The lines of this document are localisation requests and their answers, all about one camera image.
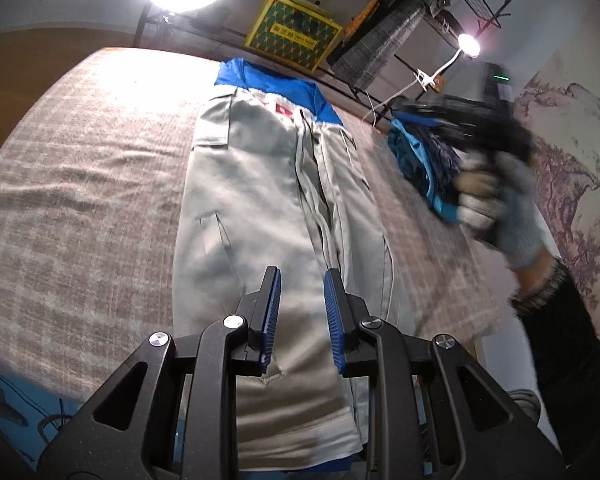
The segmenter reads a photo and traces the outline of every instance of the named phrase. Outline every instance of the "metal bolt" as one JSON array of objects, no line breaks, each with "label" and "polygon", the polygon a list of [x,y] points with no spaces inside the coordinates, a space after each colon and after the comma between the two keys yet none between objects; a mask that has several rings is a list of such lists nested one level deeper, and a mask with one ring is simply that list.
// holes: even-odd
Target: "metal bolt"
[{"label": "metal bolt", "polygon": [[169,341],[169,335],[164,332],[155,332],[149,336],[149,343],[152,346],[163,346]]},{"label": "metal bolt", "polygon": [[449,350],[453,345],[456,344],[456,340],[453,339],[449,334],[438,334],[433,340],[436,345],[442,346],[442,348]]},{"label": "metal bolt", "polygon": [[224,318],[222,324],[227,328],[238,328],[244,323],[244,318],[242,316],[237,316],[236,314],[231,314]]},{"label": "metal bolt", "polygon": [[380,325],[382,325],[382,319],[379,317],[365,317],[365,319],[362,320],[362,326],[365,328],[380,328]]}]

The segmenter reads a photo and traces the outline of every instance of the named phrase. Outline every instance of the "pants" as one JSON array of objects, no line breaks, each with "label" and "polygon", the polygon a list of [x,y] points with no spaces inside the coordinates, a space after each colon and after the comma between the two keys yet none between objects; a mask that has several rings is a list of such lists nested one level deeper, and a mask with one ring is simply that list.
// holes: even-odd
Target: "pants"
[{"label": "pants", "polygon": [[322,277],[413,332],[352,138],[277,94],[214,87],[194,131],[173,262],[174,335],[202,330],[282,274],[266,376],[237,378],[241,469],[305,468],[362,449],[366,379],[333,365]]}]

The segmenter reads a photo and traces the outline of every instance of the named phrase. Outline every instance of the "wooden floor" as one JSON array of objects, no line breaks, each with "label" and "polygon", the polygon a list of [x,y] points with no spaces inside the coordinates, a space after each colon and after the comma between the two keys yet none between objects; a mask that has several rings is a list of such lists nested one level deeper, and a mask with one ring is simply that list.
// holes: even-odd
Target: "wooden floor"
[{"label": "wooden floor", "polygon": [[0,34],[0,147],[38,98],[104,46],[131,46],[133,35],[88,28],[34,28]]}]

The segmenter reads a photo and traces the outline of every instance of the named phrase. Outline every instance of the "gloved hand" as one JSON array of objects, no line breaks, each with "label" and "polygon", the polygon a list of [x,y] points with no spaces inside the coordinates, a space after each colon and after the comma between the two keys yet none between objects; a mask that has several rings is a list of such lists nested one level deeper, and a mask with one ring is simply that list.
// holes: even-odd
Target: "gloved hand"
[{"label": "gloved hand", "polygon": [[474,232],[499,220],[495,248],[505,255],[511,270],[524,269],[538,259],[544,247],[536,222],[533,174],[510,153],[499,152],[495,161],[502,176],[488,172],[483,153],[471,152],[462,162],[456,178],[461,193],[458,219]]}]

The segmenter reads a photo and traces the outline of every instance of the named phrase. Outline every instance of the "yellow box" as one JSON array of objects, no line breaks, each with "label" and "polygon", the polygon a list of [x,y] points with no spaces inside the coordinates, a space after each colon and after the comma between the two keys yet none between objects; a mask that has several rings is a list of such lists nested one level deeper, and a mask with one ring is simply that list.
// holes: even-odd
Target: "yellow box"
[{"label": "yellow box", "polygon": [[300,70],[313,72],[342,27],[305,0],[267,0],[245,46]]}]

